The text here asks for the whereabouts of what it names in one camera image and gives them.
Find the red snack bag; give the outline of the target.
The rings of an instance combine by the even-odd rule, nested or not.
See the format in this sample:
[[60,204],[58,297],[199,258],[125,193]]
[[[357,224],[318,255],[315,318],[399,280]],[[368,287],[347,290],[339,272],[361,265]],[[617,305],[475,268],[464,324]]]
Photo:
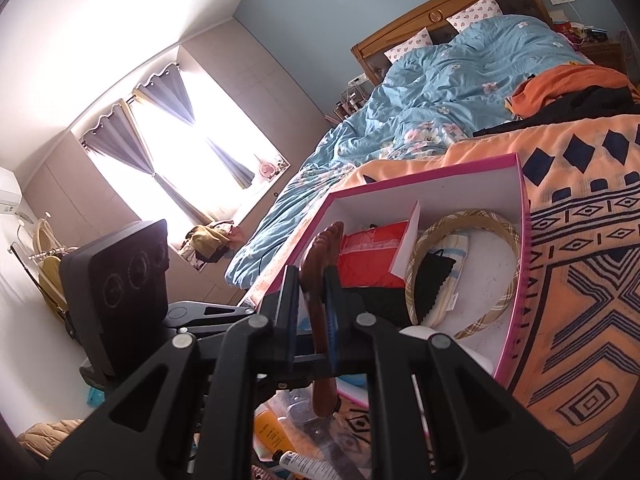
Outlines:
[[418,239],[421,206],[407,220],[345,235],[337,259],[344,288],[401,288]]

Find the brown wooden scraper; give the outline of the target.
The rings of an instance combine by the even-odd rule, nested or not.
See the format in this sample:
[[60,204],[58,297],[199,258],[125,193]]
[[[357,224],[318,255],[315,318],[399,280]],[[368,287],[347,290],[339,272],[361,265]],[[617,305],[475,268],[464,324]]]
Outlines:
[[[314,350],[328,353],[329,339],[326,334],[326,306],[323,302],[323,273],[329,266],[337,266],[344,223],[337,221],[320,232],[312,241],[299,269],[302,289],[311,324]],[[312,407],[319,417],[329,417],[337,404],[337,388],[334,377],[321,377],[312,387]]]

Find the white bottle red cap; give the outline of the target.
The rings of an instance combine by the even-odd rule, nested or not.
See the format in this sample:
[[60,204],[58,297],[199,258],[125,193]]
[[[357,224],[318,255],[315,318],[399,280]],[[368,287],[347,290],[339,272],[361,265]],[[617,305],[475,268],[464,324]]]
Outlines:
[[418,326],[410,326],[403,328],[400,331],[403,335],[413,337],[421,340],[429,340],[433,341],[434,346],[437,349],[444,350],[448,348],[452,348],[453,346],[458,346],[462,349],[476,364],[478,364],[486,373],[489,375],[494,374],[494,364],[491,363],[491,360],[486,358],[486,356],[482,356],[478,352],[457,344],[450,336],[438,332],[437,330],[433,330],[432,328],[418,325]]

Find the white tube black cap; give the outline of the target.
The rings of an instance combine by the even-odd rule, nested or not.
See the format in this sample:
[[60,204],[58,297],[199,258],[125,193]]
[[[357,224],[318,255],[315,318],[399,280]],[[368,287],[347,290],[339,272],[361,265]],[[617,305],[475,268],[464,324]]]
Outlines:
[[294,451],[277,450],[273,460],[292,474],[310,480],[341,480],[341,476],[326,460],[317,460]]

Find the black velvet pouch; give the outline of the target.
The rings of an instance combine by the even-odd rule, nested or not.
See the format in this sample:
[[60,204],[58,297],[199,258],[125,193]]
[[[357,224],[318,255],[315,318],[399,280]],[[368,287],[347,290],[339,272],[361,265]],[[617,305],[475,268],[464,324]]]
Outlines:
[[358,296],[364,308],[397,328],[411,325],[411,318],[406,306],[405,289],[385,287],[352,287],[346,292]]

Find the black cloth swatch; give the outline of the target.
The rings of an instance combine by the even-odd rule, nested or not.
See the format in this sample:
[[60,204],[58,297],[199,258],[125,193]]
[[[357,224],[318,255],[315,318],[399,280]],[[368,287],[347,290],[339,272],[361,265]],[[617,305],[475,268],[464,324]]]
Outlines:
[[439,289],[456,262],[442,252],[428,252],[422,259],[413,287],[414,310],[421,323],[436,304]]

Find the orange tube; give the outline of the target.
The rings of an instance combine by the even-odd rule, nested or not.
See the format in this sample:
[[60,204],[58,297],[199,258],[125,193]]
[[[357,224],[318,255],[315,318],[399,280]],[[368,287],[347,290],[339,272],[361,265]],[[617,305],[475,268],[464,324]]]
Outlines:
[[261,460],[269,460],[275,452],[294,450],[276,414],[268,406],[259,405],[254,413],[254,451],[257,456]]

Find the pink cardboard box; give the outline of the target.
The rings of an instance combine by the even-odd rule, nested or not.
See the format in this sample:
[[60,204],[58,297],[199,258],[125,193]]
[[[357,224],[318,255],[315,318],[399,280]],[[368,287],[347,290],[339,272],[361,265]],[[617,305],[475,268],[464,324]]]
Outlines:
[[510,382],[529,250],[518,156],[367,166],[304,214],[248,299],[265,307],[285,267],[298,266],[335,221],[344,224],[343,287],[408,334],[454,337],[500,385]]

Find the black watch in bag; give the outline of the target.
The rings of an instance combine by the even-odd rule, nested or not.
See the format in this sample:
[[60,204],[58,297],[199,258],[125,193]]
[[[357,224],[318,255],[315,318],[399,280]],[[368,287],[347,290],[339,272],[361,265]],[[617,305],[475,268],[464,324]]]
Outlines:
[[334,468],[341,479],[359,479],[366,477],[352,458],[341,447],[341,441],[331,434],[333,417],[318,417],[314,414],[311,400],[292,405],[288,409],[288,417],[319,449],[323,458]]

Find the plaid beige headband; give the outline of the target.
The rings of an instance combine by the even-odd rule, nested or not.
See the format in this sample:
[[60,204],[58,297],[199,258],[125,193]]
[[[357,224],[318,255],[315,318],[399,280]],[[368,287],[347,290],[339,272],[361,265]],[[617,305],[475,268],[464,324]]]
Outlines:
[[[485,231],[501,238],[512,250],[515,258],[521,255],[521,235],[513,224],[495,212],[485,209],[467,209],[447,214],[429,226],[418,236],[409,258],[405,276],[406,306],[413,326],[435,328],[442,324],[447,314],[458,302],[460,283],[471,276],[466,270],[469,260],[470,239],[473,231]],[[442,252],[456,262],[454,268],[439,289],[436,304],[419,323],[414,310],[413,287],[420,263],[428,252]]]

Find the blue floral duvet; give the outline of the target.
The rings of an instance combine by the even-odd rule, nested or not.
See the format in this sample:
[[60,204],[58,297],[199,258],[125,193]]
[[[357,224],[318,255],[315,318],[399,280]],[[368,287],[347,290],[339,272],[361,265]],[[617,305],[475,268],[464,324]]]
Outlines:
[[546,23],[518,14],[479,21],[444,44],[404,54],[364,107],[323,136],[236,251],[224,279],[250,288],[312,204],[357,167],[445,154],[473,133],[513,119],[506,99],[526,79],[587,62]]

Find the orange cloth on bed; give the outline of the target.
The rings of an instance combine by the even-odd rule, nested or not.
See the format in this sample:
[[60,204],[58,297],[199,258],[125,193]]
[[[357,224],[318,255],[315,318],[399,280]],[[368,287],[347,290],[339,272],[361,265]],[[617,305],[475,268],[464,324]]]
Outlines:
[[631,99],[639,103],[639,92],[627,76],[596,64],[563,64],[524,80],[512,96],[506,98],[506,108],[519,118],[529,118],[561,96],[586,90],[626,88]]

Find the wooden bed headboard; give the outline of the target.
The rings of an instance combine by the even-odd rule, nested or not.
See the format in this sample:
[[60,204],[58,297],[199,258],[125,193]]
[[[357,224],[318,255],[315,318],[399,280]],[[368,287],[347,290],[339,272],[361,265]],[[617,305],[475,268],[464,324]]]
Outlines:
[[[547,25],[552,24],[542,0],[496,1],[505,14],[529,15]],[[477,0],[428,0],[358,42],[350,52],[372,84],[380,84],[390,68],[390,61],[384,55],[387,50],[402,44],[424,28],[434,44],[446,44],[457,35],[448,18],[474,2]]]

